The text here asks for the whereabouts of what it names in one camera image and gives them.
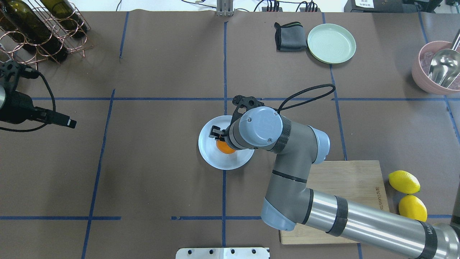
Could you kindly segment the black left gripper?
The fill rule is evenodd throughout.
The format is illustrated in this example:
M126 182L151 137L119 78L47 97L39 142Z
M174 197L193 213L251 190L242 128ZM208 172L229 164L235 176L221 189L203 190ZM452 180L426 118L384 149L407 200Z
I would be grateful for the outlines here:
M51 116L54 116L55 125L75 128L75 120L63 114L56 115L55 104L53 110L35 107L30 96L17 91L20 78L37 79L38 77L42 78L48 92L52 94L43 74L31 66L13 60L1 65L1 121L20 124L25 120L33 120L50 124Z

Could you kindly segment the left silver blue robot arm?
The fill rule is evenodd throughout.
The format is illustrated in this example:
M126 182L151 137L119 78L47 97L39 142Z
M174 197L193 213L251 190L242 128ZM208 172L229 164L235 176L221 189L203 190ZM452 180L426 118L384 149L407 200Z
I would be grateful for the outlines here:
M37 79L38 77L41 77L50 94L51 110L34 106L30 96L17 91L20 78ZM20 124L26 120L42 123L42 125L30 129L1 128L2 131L9 132L33 132L50 124L68 128L76 127L75 120L56 111L55 98L44 75L31 66L14 60L1 64L0 120L10 124Z

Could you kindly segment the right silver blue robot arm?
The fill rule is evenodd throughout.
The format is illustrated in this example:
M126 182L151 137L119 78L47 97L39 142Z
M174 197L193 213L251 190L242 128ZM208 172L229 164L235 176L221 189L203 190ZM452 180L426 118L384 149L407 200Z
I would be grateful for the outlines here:
M338 187L350 184L321 167L330 148L325 132L285 117L283 106L270 108L252 96L237 95L232 103L228 123L210 124L205 138L228 144L237 155L276 154L260 213L267 225L285 232L305 225L410 259L459 258L459 222L431 225L378 208L377 196L386 197L384 190L372 191L373 205L344 197Z

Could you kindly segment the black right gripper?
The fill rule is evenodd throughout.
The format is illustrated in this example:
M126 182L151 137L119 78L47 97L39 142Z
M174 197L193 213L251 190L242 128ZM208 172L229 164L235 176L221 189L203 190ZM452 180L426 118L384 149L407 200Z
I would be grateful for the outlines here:
M230 125L232 125L237 119L240 119L248 110L265 106L263 102L257 100L255 97L243 95L236 95L232 100L232 104L235 105L235 110L232 113ZM216 125L212 125L209 137L215 140L224 140L225 137L228 137L230 134L230 125L227 129L221 129Z

